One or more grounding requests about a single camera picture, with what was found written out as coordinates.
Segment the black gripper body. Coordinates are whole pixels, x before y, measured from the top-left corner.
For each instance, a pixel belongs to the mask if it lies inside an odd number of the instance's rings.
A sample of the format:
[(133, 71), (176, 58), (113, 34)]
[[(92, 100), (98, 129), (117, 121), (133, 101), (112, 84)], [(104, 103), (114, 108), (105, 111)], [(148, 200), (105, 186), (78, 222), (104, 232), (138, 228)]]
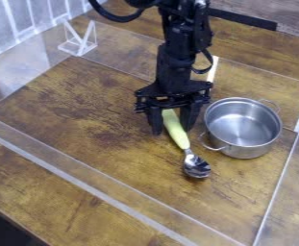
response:
[(195, 58), (181, 60), (165, 52), (157, 53), (154, 80), (134, 91), (134, 112), (149, 113), (153, 108), (172, 109), (208, 103), (212, 83), (191, 79), (191, 73), (203, 75), (212, 69), (213, 57), (207, 52), (203, 55), (209, 66), (199, 69), (192, 66)]

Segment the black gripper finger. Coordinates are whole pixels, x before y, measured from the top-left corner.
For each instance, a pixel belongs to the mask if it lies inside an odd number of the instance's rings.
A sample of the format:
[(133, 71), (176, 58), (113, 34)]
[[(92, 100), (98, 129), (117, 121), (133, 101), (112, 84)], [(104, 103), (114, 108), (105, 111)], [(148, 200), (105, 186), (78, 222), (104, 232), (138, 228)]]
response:
[(150, 132), (154, 135), (160, 135), (162, 130), (161, 108), (149, 107), (146, 109), (146, 117), (148, 117), (148, 123), (150, 125)]
[(200, 109), (201, 104), (197, 102), (192, 102), (180, 108), (180, 122), (187, 132), (192, 129)]

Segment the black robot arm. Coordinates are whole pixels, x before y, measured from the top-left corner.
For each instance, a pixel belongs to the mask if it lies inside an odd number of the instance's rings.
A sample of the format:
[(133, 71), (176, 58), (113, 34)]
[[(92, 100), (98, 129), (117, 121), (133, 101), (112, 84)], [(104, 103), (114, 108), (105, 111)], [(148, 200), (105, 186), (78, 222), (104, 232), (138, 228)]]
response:
[(134, 111), (146, 115), (150, 132), (162, 130), (161, 113), (180, 109), (181, 127), (188, 131), (200, 108), (208, 103), (212, 83), (193, 81), (191, 73), (205, 74), (213, 64), (209, 0), (124, 0), (140, 11), (157, 7), (164, 42), (157, 46), (154, 80), (134, 92)]

